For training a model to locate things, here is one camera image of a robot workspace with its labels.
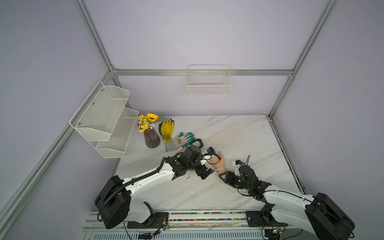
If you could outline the white wrist watch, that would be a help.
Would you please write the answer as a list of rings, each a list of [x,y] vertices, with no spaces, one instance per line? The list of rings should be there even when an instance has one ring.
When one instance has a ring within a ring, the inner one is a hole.
[[[219,167],[216,169],[216,172],[220,175],[222,173],[225,173],[227,170],[225,167]]]

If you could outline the black wrist watch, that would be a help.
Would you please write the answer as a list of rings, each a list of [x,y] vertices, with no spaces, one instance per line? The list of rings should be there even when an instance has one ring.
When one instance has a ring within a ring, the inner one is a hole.
[[[192,144],[194,144],[194,143],[199,143],[198,148],[200,148],[200,149],[204,146],[204,143],[203,143],[203,141],[202,141],[201,139],[195,139],[195,140],[192,142]]]

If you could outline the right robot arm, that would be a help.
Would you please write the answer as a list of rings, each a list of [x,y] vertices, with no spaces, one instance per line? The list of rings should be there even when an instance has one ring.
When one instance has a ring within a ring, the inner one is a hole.
[[[355,223],[326,194],[295,194],[258,179],[254,170],[245,164],[237,172],[217,167],[219,178],[227,185],[245,190],[247,197],[263,202],[263,220],[288,224],[307,231],[320,240],[354,238]]]

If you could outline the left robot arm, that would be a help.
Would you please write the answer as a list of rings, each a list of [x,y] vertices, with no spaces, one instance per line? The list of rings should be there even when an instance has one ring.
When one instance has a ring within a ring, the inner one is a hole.
[[[124,221],[151,225],[155,221],[155,212],[148,202],[134,206],[133,198],[156,186],[184,176],[188,171],[195,171],[198,177],[205,180],[214,172],[205,164],[206,157],[221,157],[212,149],[203,154],[201,148],[191,145],[184,152],[162,158],[161,164],[150,171],[132,178],[121,179],[111,177],[102,188],[94,203],[98,210],[98,220],[106,229],[112,229]]]

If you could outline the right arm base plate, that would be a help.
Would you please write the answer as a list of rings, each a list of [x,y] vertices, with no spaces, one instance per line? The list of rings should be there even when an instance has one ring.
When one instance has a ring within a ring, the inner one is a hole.
[[[246,211],[248,227],[282,227],[284,224],[277,222],[271,213],[262,211]]]

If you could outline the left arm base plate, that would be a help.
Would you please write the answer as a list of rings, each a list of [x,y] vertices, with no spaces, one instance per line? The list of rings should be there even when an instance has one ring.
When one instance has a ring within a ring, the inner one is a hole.
[[[160,229],[164,226],[164,222],[169,221],[169,213],[159,212],[151,215],[143,223],[138,223],[135,221],[125,221],[126,227],[128,229]]]

